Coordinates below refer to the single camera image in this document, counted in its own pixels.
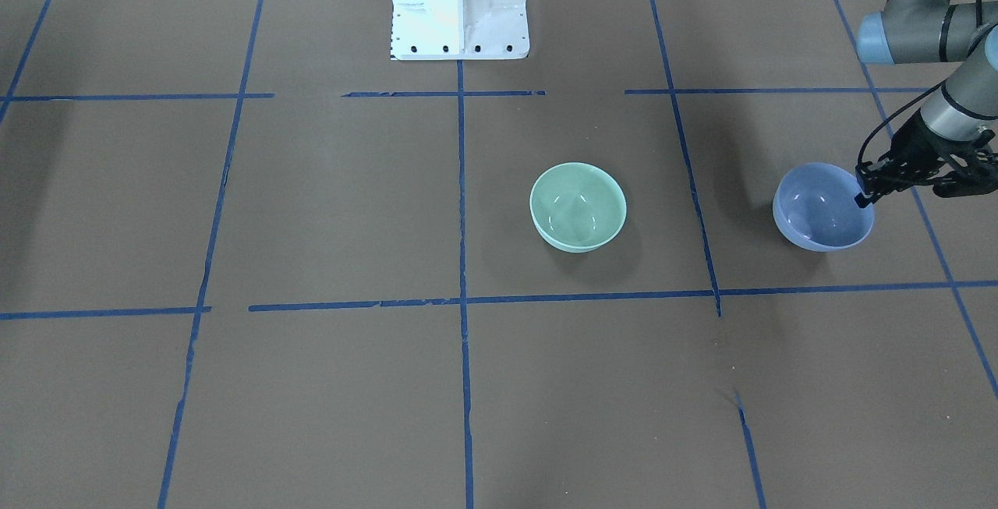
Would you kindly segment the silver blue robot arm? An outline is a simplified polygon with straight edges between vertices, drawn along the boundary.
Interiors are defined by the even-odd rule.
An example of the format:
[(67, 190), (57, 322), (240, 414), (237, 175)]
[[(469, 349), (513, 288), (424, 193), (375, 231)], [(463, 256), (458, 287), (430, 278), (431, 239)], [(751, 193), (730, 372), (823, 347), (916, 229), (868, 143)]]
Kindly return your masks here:
[(856, 50), (863, 64), (955, 64), (947, 79), (906, 104), (906, 118), (874, 161), (858, 152), (855, 202), (928, 186), (942, 199), (995, 192), (996, 3), (887, 0), (864, 16)]

